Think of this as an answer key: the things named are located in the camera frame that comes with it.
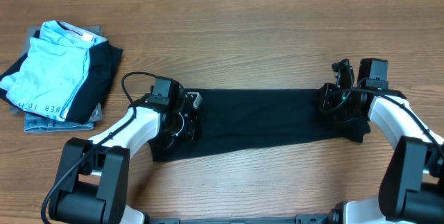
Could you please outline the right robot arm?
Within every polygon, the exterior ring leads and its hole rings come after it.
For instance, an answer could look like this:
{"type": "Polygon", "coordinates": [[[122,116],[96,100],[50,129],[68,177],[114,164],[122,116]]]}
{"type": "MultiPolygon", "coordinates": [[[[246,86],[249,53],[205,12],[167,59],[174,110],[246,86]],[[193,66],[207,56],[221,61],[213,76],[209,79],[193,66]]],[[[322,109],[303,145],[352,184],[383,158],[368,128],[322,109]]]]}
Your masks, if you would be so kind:
{"type": "Polygon", "coordinates": [[[325,223],[442,223],[443,138],[413,112],[407,97],[390,89],[388,62],[349,60],[332,64],[335,83],[321,88],[319,110],[341,120],[366,117],[384,134],[393,155],[378,195],[340,203],[325,223]]]}

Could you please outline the black t-shirt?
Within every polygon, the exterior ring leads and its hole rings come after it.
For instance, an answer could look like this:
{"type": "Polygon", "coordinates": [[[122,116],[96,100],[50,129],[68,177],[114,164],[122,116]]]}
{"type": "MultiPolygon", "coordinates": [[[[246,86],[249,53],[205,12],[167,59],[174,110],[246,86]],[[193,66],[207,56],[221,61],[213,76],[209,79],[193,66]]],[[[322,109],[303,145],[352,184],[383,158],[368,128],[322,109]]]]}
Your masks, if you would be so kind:
{"type": "Polygon", "coordinates": [[[172,162],[249,148],[325,139],[361,143],[370,126],[363,117],[340,121],[318,110],[319,89],[198,89],[193,141],[150,142],[153,161],[172,162]]]}

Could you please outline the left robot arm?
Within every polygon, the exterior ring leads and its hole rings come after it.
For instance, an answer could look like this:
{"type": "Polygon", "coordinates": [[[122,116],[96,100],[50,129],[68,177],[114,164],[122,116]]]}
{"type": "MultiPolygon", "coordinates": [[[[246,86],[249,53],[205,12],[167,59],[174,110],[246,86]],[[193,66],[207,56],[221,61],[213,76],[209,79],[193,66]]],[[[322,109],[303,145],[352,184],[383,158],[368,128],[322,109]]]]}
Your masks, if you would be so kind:
{"type": "Polygon", "coordinates": [[[149,223],[127,205],[130,160],[146,143],[170,151],[195,139],[202,97],[158,76],[149,93],[130,100],[125,116],[89,139],[71,138],[62,150],[53,187],[41,208],[44,223],[149,223]]]}

